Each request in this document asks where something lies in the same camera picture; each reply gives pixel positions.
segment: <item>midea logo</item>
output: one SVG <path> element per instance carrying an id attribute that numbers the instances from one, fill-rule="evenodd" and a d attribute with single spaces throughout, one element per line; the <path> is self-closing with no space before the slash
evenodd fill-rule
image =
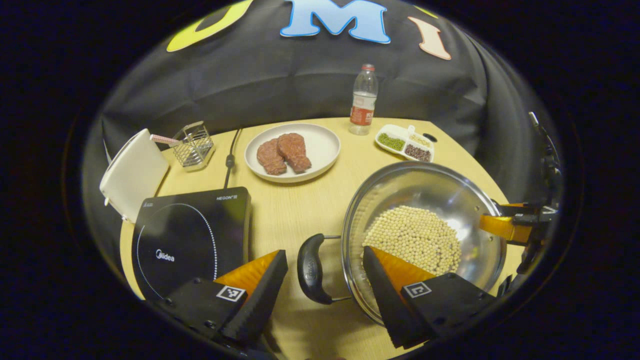
<path id="1" fill-rule="evenodd" d="M 173 258 L 173 256 L 169 256 L 169 255 L 165 254 L 160 249 L 156 250 L 156 257 L 158 259 L 165 259 L 165 260 L 168 260 L 168 261 L 171 261 L 171 262 L 175 261 L 175 258 Z"/>

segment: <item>metal utensil holder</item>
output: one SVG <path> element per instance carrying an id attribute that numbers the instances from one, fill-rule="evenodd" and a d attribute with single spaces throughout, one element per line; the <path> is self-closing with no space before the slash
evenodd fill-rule
<path id="1" fill-rule="evenodd" d="M 183 127 L 173 139 L 180 142 L 173 147 L 173 153 L 184 170 L 195 171 L 207 166 L 215 148 L 204 122 Z"/>

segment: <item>stainless steel pot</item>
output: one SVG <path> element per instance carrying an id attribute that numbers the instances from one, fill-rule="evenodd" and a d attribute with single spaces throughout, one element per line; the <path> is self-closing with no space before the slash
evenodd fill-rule
<path id="1" fill-rule="evenodd" d="M 376 217 L 401 205 L 428 209 L 457 230 L 461 246 L 456 273 L 484 291 L 495 284 L 506 255 L 506 241 L 478 228 L 480 216 L 499 216 L 493 201 L 457 172 L 419 161 L 403 161 L 381 168 L 362 183 L 344 217 L 342 236 L 317 234 L 298 252 L 298 280 L 305 295 L 320 304 L 332 299 L 322 288 L 318 250 L 324 239 L 342 239 L 342 270 L 351 295 L 362 311 L 383 326 L 378 304 L 362 267 L 362 240 Z"/>

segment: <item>black pot handle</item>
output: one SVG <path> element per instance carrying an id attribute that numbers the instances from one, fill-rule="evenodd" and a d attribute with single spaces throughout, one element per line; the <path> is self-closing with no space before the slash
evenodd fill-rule
<path id="1" fill-rule="evenodd" d="M 305 240 L 298 252 L 298 282 L 300 283 L 300 288 L 308 298 L 320 304 L 331 305 L 336 301 L 351 298 L 332 299 L 322 288 L 322 264 L 320 263 L 320 256 L 318 256 L 318 250 L 324 239 L 339 238 L 340 236 L 315 234 Z"/>

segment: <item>white divided tray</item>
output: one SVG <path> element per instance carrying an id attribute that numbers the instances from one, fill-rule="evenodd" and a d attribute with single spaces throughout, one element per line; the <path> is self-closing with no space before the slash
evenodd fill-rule
<path id="1" fill-rule="evenodd" d="M 389 146 L 386 146 L 384 144 L 382 144 L 379 140 L 378 137 L 380 137 L 380 134 L 385 133 L 387 134 L 389 137 L 391 138 L 396 138 L 396 139 L 400 139 L 402 141 L 404 141 L 404 145 L 402 146 L 402 149 L 400 151 L 395 150 L 390 148 Z M 425 141 L 426 143 L 428 143 L 428 146 L 422 145 L 420 143 L 417 143 L 413 140 L 411 140 L 412 136 L 417 136 L 418 138 L 420 138 L 421 140 Z M 400 154 L 402 156 L 404 156 L 405 158 L 409 159 L 409 160 L 415 160 L 415 161 L 421 161 L 419 159 L 414 158 L 413 156 L 408 155 L 405 151 L 406 151 L 406 147 L 407 145 L 412 145 L 417 147 L 418 149 L 424 150 L 424 151 L 429 151 L 431 153 L 431 157 L 429 158 L 429 163 L 433 162 L 433 158 L 435 157 L 435 151 L 434 151 L 434 147 L 433 147 L 433 142 L 431 142 L 431 140 L 425 138 L 424 136 L 415 133 L 415 127 L 413 126 L 409 126 L 409 128 L 405 129 L 401 126 L 398 125 L 392 125 L 392 124 L 387 124 L 384 125 L 382 127 L 382 129 L 380 129 L 380 131 L 378 131 L 378 134 L 376 134 L 376 144 L 378 144 L 381 148 L 385 149 L 388 152 L 393 152 L 394 154 Z"/>

